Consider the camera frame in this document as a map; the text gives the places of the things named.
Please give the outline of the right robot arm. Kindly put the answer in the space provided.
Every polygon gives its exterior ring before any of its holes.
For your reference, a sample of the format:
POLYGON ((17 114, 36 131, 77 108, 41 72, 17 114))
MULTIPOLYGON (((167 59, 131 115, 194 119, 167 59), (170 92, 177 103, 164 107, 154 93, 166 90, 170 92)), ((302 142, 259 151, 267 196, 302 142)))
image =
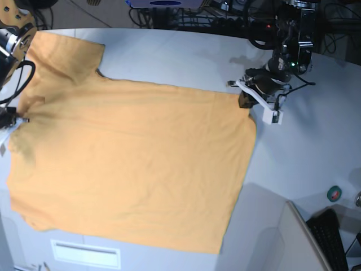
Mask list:
POLYGON ((18 86, 13 95, 1 100, 1 128, 14 126, 20 117, 15 107, 9 104, 18 97, 33 78, 36 65, 25 56, 37 33, 34 9, 30 1, 1 1, 1 86, 9 82, 17 69, 26 65, 31 67, 30 75, 22 86, 18 86))

